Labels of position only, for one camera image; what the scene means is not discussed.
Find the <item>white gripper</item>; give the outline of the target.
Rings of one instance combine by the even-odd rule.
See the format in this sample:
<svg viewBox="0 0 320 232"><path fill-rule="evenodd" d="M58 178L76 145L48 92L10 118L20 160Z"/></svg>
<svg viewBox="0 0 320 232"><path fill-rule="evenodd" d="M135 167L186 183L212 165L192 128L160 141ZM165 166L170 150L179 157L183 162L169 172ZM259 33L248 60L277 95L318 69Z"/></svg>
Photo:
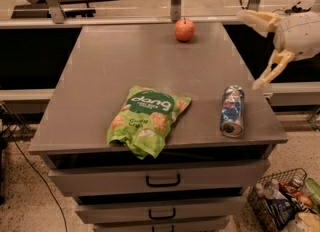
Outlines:
<svg viewBox="0 0 320 232"><path fill-rule="evenodd" d="M253 90L266 87L292 61L309 59L320 53L320 14L297 13L282 18L272 12L241 10L239 21L262 37L274 33L272 52L266 69L254 81Z"/></svg>

